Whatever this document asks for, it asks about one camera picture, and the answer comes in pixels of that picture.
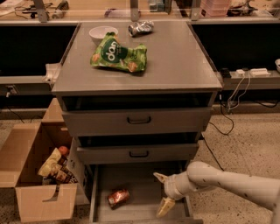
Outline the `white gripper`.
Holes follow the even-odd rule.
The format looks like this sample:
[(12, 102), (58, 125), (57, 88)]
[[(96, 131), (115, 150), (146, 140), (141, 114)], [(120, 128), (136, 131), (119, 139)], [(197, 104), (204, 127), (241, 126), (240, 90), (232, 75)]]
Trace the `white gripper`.
[(164, 192), (168, 196), (161, 199), (157, 210), (157, 217), (161, 218), (175, 206), (175, 200), (183, 199), (192, 190), (193, 186), (185, 171), (171, 176), (165, 176), (158, 172), (154, 172), (153, 175), (160, 183), (164, 184)]

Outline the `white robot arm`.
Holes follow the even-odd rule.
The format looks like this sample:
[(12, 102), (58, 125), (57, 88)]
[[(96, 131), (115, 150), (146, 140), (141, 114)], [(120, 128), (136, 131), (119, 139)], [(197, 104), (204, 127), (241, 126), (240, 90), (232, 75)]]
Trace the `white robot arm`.
[(273, 212), (271, 224), (280, 224), (280, 180), (222, 171), (200, 161), (191, 162), (180, 174), (153, 175), (164, 185), (166, 198), (162, 198), (157, 217), (165, 216), (177, 200), (190, 192), (199, 192), (209, 187), (219, 187), (245, 200)]

